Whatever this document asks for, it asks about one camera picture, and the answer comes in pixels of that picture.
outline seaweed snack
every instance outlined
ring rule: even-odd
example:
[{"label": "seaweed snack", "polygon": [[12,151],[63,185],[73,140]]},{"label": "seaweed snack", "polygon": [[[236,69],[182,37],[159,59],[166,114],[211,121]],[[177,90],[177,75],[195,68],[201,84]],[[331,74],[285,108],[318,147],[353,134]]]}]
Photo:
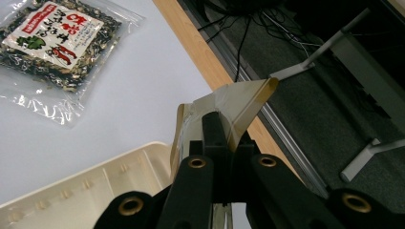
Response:
[{"label": "seaweed snack", "polygon": [[143,20],[109,0],[7,0],[0,99],[72,126],[111,51]]},{"label": "seaweed snack", "polygon": [[0,29],[0,63],[75,91],[121,25],[73,0],[33,1]]}]

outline white table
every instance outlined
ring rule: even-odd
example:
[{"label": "white table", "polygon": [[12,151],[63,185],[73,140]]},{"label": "white table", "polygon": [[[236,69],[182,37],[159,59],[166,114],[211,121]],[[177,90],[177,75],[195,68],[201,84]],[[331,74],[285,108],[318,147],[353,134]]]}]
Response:
[{"label": "white table", "polygon": [[150,141],[170,144],[179,104],[211,93],[151,0],[114,2],[146,21],[120,41],[72,129],[0,99],[0,204]]}]

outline wooden table edge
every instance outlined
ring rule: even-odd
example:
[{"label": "wooden table edge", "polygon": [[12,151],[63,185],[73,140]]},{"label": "wooden table edge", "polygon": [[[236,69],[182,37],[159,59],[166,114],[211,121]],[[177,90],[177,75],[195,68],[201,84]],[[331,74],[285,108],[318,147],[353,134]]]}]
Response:
[{"label": "wooden table edge", "polygon": [[[220,63],[214,52],[206,44],[203,37],[184,12],[177,0],[153,0],[166,22],[180,40],[188,55],[202,74],[211,90],[216,90],[225,84],[231,84],[232,79]],[[274,141],[262,121],[256,116],[247,129],[263,154],[281,158],[289,169],[297,173],[287,160],[280,147]]]}]

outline white plastic tray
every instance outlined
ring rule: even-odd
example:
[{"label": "white plastic tray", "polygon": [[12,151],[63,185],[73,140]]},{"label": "white plastic tray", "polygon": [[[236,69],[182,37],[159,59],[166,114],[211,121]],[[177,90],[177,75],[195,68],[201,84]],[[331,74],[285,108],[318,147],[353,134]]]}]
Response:
[{"label": "white plastic tray", "polygon": [[153,196],[169,185],[170,150],[151,142],[0,205],[0,228],[93,228],[115,197],[129,191]]}]

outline printed label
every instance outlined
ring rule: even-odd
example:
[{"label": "printed label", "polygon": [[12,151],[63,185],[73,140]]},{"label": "printed label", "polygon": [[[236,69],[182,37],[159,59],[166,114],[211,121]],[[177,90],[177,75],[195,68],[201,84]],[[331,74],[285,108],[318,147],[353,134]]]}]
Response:
[{"label": "printed label", "polygon": [[3,44],[71,69],[103,25],[79,11],[48,2],[32,12]]}]

